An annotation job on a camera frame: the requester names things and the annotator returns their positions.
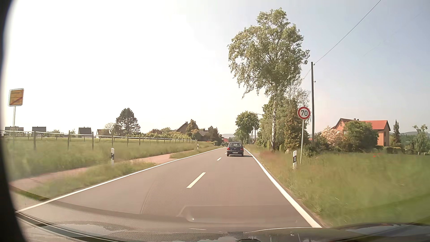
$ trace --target sign post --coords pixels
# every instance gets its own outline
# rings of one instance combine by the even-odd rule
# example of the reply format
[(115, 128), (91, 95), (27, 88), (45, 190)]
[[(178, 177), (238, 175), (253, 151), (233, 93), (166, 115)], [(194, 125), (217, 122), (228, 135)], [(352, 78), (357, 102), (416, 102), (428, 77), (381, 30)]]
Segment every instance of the sign post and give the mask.
[(24, 89), (11, 89), (9, 91), (9, 106), (13, 106), (13, 121), (12, 126), (15, 127), (15, 113), (16, 106), (22, 106), (22, 99), (24, 98)]
[(297, 115), (302, 119), (301, 124), (301, 146), (300, 146), (300, 164), (301, 164), (301, 154), (303, 152), (303, 135), (304, 135), (304, 120), (310, 117), (310, 110), (307, 107), (300, 107), (297, 109)]

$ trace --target orange house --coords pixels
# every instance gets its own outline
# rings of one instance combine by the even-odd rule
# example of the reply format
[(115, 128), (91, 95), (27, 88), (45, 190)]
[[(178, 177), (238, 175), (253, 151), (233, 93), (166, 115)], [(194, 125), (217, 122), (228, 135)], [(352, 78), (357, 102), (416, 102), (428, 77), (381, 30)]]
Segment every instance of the orange house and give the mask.
[[(342, 131), (342, 134), (345, 134), (347, 130), (344, 130), (345, 123), (349, 121), (359, 119), (348, 119), (348, 118), (340, 118), (337, 124), (332, 128), (336, 130)], [(388, 124), (388, 120), (361, 120), (361, 122), (371, 123), (372, 128), (378, 131), (378, 145), (379, 146), (390, 146), (390, 125)]]

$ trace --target car rear window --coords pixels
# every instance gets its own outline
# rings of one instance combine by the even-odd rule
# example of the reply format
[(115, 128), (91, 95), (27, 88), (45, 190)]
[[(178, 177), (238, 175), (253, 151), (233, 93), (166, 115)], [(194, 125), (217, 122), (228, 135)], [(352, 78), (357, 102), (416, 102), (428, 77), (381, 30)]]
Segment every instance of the car rear window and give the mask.
[(230, 147), (241, 147), (242, 143), (230, 143), (230, 144), (228, 144), (228, 146), (230, 146)]

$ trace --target road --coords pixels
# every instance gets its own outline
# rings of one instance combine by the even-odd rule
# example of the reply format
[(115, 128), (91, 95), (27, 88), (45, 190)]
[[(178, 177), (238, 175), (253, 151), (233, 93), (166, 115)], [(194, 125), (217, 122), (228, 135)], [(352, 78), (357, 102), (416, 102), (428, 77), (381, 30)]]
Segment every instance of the road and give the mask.
[(113, 223), (124, 230), (311, 227), (248, 152), (225, 153), (172, 161), (21, 212), (65, 226)]

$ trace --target white lane marking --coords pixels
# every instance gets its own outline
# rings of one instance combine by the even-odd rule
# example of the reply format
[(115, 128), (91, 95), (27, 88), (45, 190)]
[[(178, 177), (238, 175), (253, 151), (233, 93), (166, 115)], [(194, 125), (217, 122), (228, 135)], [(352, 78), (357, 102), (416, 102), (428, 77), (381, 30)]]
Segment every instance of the white lane marking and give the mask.
[(196, 184), (196, 182), (198, 181), (198, 180), (200, 180), (200, 178), (202, 178), (202, 176), (204, 175), (204, 174), (206, 174), (206, 172), (202, 172), (193, 182), (191, 182), (191, 184), (190, 185), (188, 185), (187, 186), (187, 188), (191, 188), (192, 186), (194, 186), (194, 184)]
[[(197, 155), (201, 155), (201, 154), (204, 154), (204, 153), (207, 153), (207, 152), (211, 152), (211, 151), (214, 151), (214, 150), (217, 150), (217, 149), (209, 150), (209, 151), (206, 151), (206, 152), (203, 152), (203, 153), (199, 153), (199, 154), (197, 154)], [(83, 192), (83, 191), (86, 191), (86, 190), (88, 190), (88, 189), (91, 189), (91, 188), (94, 188), (94, 187), (98, 187), (98, 186), (104, 185), (104, 184), (106, 184), (106, 183), (109, 183), (109, 182), (113, 182), (113, 181), (119, 180), (119, 179), (124, 178), (124, 177), (128, 177), (128, 176), (131, 176), (131, 175), (134, 175), (134, 174), (137, 174), (137, 173), (143, 172), (143, 171), (147, 171), (147, 170), (149, 170), (149, 169), (152, 169), (152, 168), (155, 168), (155, 167), (159, 167), (159, 166), (162, 166), (162, 165), (168, 164), (168, 163), (170, 163), (170, 162), (179, 161), (179, 160), (186, 159), (186, 158), (190, 158), (190, 157), (193, 157), (193, 156), (196, 156), (196, 155), (192, 155), (192, 156), (188, 156), (188, 157), (184, 157), (184, 158), (176, 159), (176, 160), (169, 161), (169, 162), (166, 162), (166, 163), (163, 163), (163, 164), (160, 164), (160, 165), (156, 165), (156, 166), (153, 166), (153, 167), (150, 167), (150, 168), (147, 168), (147, 169), (141, 170), (141, 171), (137, 171), (137, 172), (135, 172), (135, 173), (131, 173), (131, 174), (128, 174), (128, 175), (125, 175), (125, 176), (122, 176), (122, 177), (117, 177), (117, 178), (115, 178), (115, 179), (112, 179), (112, 180), (109, 180), (109, 181), (105, 181), (105, 182), (99, 183), (99, 184), (97, 184), (97, 185), (94, 185), (94, 186), (90, 186), (90, 187), (84, 188), (84, 189), (82, 189), (82, 190), (78, 190), (78, 191), (75, 191), (75, 192), (71, 192), (71, 193), (65, 194), (65, 195), (60, 196), (60, 197), (56, 197), (56, 198), (51, 199), (51, 200), (48, 200), (48, 201), (44, 201), (44, 202), (38, 203), (38, 204), (36, 204), (36, 205), (30, 206), (30, 207), (27, 207), (27, 208), (23, 208), (23, 209), (21, 209), (21, 210), (16, 211), (16, 213), (19, 213), (19, 212), (25, 211), (25, 210), (30, 209), (30, 208), (35, 208), (35, 207), (38, 207), (38, 206), (43, 205), (43, 204), (47, 204), (47, 203), (49, 203), (49, 202), (52, 202), (52, 201), (56, 201), (56, 200), (59, 200), (59, 199), (65, 198), (65, 197), (68, 197), (68, 196), (70, 196), (70, 195), (73, 195), (73, 194), (76, 194), (76, 193), (79, 193), (79, 192)]]
[(281, 192), (281, 194), (287, 199), (287, 201), (297, 210), (298, 213), (310, 224), (313, 228), (321, 228), (319, 225), (283, 188), (282, 186), (267, 172), (263, 165), (257, 160), (257, 158), (251, 154), (247, 149), (245, 149), (254, 160), (260, 165), (260, 168), (264, 171), (270, 181), (275, 185), (275, 187)]

